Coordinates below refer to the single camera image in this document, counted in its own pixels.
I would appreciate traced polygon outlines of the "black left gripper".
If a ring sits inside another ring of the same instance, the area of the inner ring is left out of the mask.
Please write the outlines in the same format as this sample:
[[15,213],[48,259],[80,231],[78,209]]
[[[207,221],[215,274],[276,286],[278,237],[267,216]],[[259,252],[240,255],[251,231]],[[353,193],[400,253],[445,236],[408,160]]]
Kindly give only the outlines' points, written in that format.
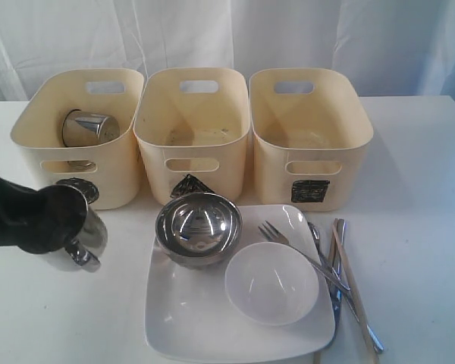
[[[0,246],[32,254],[60,250],[79,234],[87,213],[87,201],[75,187],[56,184],[37,192],[0,177]],[[36,226],[42,214],[60,226]]]

